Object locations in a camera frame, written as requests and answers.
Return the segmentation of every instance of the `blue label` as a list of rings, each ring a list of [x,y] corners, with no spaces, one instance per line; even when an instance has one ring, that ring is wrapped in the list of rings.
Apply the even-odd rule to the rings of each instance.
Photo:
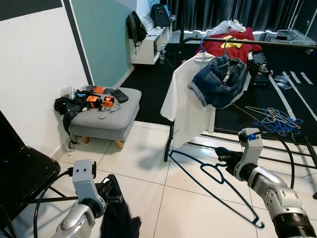
[[[256,140],[256,139],[257,139],[257,135],[255,134],[248,135],[248,140]]]

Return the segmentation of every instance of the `dark blue hanger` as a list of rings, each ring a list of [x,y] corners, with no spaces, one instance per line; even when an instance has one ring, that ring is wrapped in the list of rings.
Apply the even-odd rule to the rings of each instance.
[[[205,50],[205,48],[204,48],[204,46],[203,46],[203,41],[204,41],[204,38],[206,38],[206,37],[207,37],[207,35],[204,35],[204,36],[202,37],[202,39],[200,40],[200,48],[202,48],[202,50],[199,51],[199,53],[201,53],[201,52],[206,52],[206,50]]]
[[[235,191],[235,193],[244,201],[244,203],[249,207],[249,209],[252,211],[252,213],[254,214],[254,220],[251,221],[249,220],[248,218],[246,218],[244,215],[242,215],[241,213],[239,213],[238,211],[236,211],[235,209],[233,209],[231,206],[229,206],[228,204],[226,204],[224,201],[222,201],[220,198],[218,198],[217,196],[215,196],[213,193],[211,193],[207,188],[205,188],[200,182],[198,182],[189,172],[187,172],[173,157],[173,153],[177,153],[177,154],[180,154],[180,155],[183,155],[183,156],[186,156],[196,162],[198,162],[200,165],[200,169],[206,174],[208,175],[210,178],[212,178],[214,181],[216,181],[217,183],[219,184],[228,184],[231,189],[233,191]],[[215,199],[217,199],[220,203],[222,203],[223,205],[225,205],[227,208],[229,208],[231,211],[233,211],[234,213],[236,213],[237,215],[239,215],[241,218],[243,218],[244,220],[246,220],[247,222],[255,225],[256,227],[258,228],[261,228],[263,229],[264,228],[264,223],[261,222],[260,225],[257,225],[257,222],[259,221],[259,216],[255,213],[255,211],[253,210],[253,208],[250,206],[250,204],[247,202],[247,200],[238,192],[238,190],[228,181],[224,178],[222,172],[219,170],[218,167],[226,167],[227,164],[219,164],[217,163],[216,165],[212,165],[212,164],[205,164],[203,163],[202,161],[190,156],[190,155],[187,155],[183,152],[180,152],[180,151],[176,151],[176,150],[172,150],[169,154],[169,157],[194,181],[196,182],[202,189],[204,189],[207,193],[209,193],[211,196],[213,196]],[[209,166],[209,167],[212,167],[214,168],[216,171],[218,171],[218,173],[220,174],[220,177],[221,177],[221,180],[218,180],[217,178],[215,178],[214,176],[212,176],[210,173],[208,173],[204,167],[206,166]]]

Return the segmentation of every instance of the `white cabinet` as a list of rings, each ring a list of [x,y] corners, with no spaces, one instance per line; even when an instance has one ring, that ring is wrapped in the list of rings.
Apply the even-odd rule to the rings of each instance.
[[[153,28],[150,31],[150,36],[147,36],[142,43],[137,42],[137,45],[141,44],[140,46],[134,47],[134,42],[130,39],[129,43],[132,63],[155,64],[159,59],[162,43],[167,44],[171,35],[172,25],[170,27],[163,27],[163,29],[159,30]]]

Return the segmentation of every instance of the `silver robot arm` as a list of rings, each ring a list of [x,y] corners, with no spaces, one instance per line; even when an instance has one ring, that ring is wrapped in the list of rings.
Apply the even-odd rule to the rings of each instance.
[[[258,167],[263,147],[257,128],[239,132],[244,152],[216,148],[220,161],[227,162],[226,170],[240,181],[248,182],[264,201],[279,238],[316,238],[299,194],[289,188],[284,180],[263,167]]]
[[[95,219],[101,217],[109,202],[120,203],[122,196],[108,196],[112,185],[105,178],[101,183],[94,184],[96,162],[79,160],[73,167],[73,184],[78,201],[57,227],[51,238],[88,238],[95,225]]]

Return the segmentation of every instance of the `denim shorts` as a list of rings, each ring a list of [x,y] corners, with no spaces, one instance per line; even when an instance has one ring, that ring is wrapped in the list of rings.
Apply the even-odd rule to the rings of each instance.
[[[247,66],[239,59],[232,59],[231,64],[233,62],[236,63],[236,67],[226,82],[224,79],[228,73],[229,60],[227,55],[222,55],[213,58],[187,85],[204,107],[213,105],[215,108],[223,109],[242,96],[248,74]]]

